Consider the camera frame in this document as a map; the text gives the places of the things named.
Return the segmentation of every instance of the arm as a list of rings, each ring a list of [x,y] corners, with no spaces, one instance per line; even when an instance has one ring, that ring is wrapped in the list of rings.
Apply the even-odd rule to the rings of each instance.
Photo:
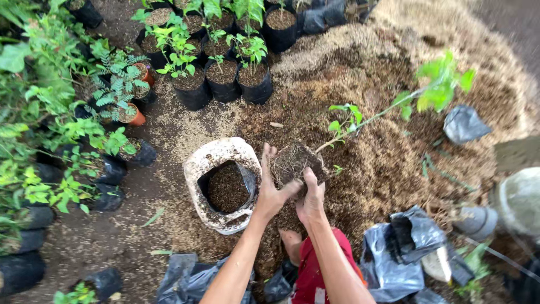
[[[302,187],[300,181],[292,181],[278,191],[268,170],[268,158],[277,153],[275,147],[264,145],[262,154],[262,180],[259,198],[242,237],[234,247],[229,259],[202,297],[200,304],[238,304],[246,291],[249,275],[257,255],[262,234],[268,222],[276,215],[285,201]]]
[[[347,261],[334,237],[323,207],[325,184],[317,185],[311,168],[304,171],[308,193],[304,203],[297,204],[300,221],[306,226],[319,260],[322,278],[332,304],[375,304],[375,300]]]

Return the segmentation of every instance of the red shorts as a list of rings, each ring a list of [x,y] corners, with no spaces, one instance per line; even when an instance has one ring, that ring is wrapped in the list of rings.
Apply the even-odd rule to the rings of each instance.
[[[354,268],[362,282],[366,284],[360,269],[353,260],[353,251],[349,240],[341,230],[333,228],[334,236],[339,243],[341,250],[345,254],[347,261]],[[313,243],[308,237],[300,247],[300,266],[298,267],[298,279],[294,284],[293,294],[291,295],[292,304],[329,304],[328,294],[326,293],[325,282],[322,279],[319,261],[315,255]]]

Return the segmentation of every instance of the orange plastic pot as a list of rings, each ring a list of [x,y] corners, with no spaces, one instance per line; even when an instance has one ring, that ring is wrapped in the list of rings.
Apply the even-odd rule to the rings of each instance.
[[[128,103],[127,105],[129,105],[130,107],[133,106],[137,110],[137,113],[135,114],[135,117],[131,121],[122,121],[122,122],[128,123],[135,127],[138,127],[146,122],[146,117],[144,117],[143,113],[139,111],[136,105],[134,105],[133,103]]]
[[[146,65],[140,62],[135,63],[134,65],[139,66],[139,67],[144,67],[144,69],[146,70],[146,74],[143,77],[143,81],[146,81],[150,86],[154,85],[154,77],[150,75],[150,71],[148,71],[148,68],[146,67]]]

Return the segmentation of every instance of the pile of rice husk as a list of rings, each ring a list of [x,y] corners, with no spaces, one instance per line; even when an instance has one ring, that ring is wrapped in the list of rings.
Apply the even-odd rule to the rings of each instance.
[[[413,91],[417,67],[451,50],[458,70],[474,68],[469,94],[456,97],[440,114],[414,113],[406,123],[397,110],[363,127],[346,143],[322,151],[325,164],[344,170],[326,183],[325,211],[331,225],[349,238],[356,259],[363,233],[388,215],[417,204],[445,230],[458,203],[487,204],[495,174],[493,145],[524,137],[535,113],[527,104],[529,76],[505,41],[473,18],[465,1],[385,0],[367,25],[347,24],[323,35],[303,37],[271,67],[275,92],[264,107],[250,105],[240,136],[261,153],[263,142],[284,148],[298,139],[313,150],[332,138],[327,131],[338,113],[332,104],[355,104],[365,119],[390,106],[402,90]],[[455,146],[441,138],[444,118],[458,105],[473,106],[492,133]],[[273,128],[271,122],[284,125]],[[470,192],[445,177],[422,174],[428,153],[438,169],[477,190]],[[287,202],[263,236],[255,270],[265,279],[284,258],[277,229],[305,234],[294,203]]]

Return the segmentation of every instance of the dirt ground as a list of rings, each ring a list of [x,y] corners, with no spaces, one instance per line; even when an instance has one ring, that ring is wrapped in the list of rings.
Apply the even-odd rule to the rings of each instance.
[[[105,19],[97,32],[113,45],[137,48],[134,38],[141,26],[130,17],[140,4],[92,2]],[[351,241],[355,258],[360,257],[367,228],[415,204],[449,229],[448,212],[453,206],[487,204],[487,191],[501,178],[495,175],[493,144],[527,136],[535,114],[528,104],[534,95],[529,76],[505,39],[472,15],[477,5],[472,0],[383,0],[367,25],[347,24],[303,37],[273,58],[275,92],[263,107],[213,101],[201,111],[189,112],[176,100],[170,82],[154,73],[158,100],[143,109],[145,125],[129,132],[156,148],[155,164],[129,168],[120,185],[127,198],[118,211],[88,216],[73,209],[59,214],[41,250],[48,265],[45,278],[32,290],[12,296],[11,302],[48,303],[55,291],[66,291],[80,277],[117,267],[124,288],[114,303],[154,303],[168,256],[151,256],[150,251],[196,252],[200,261],[213,263],[230,253],[241,235],[223,236],[201,223],[182,171],[193,151],[227,136],[241,136],[258,155],[264,141],[283,148],[299,139],[316,148],[330,139],[326,128],[337,118],[327,110],[329,105],[354,103],[364,117],[371,117],[401,90],[417,88],[417,66],[446,49],[454,52],[461,71],[477,69],[470,94],[458,92],[451,106],[474,106],[492,128],[491,134],[460,147],[445,140],[435,148],[431,144],[443,135],[445,113],[414,113],[405,123],[392,112],[322,155],[327,166],[344,168],[327,182],[325,208],[331,224]],[[270,122],[284,127],[271,127]],[[420,165],[423,153],[429,153],[438,168],[478,190],[470,193],[433,172],[425,179]],[[142,228],[161,207],[164,214]],[[267,227],[261,243],[254,285],[259,301],[262,282],[284,258],[278,228],[305,234],[291,202]],[[487,302],[511,301],[500,275],[484,284]],[[434,289],[451,302],[465,302],[445,285],[435,283]]]

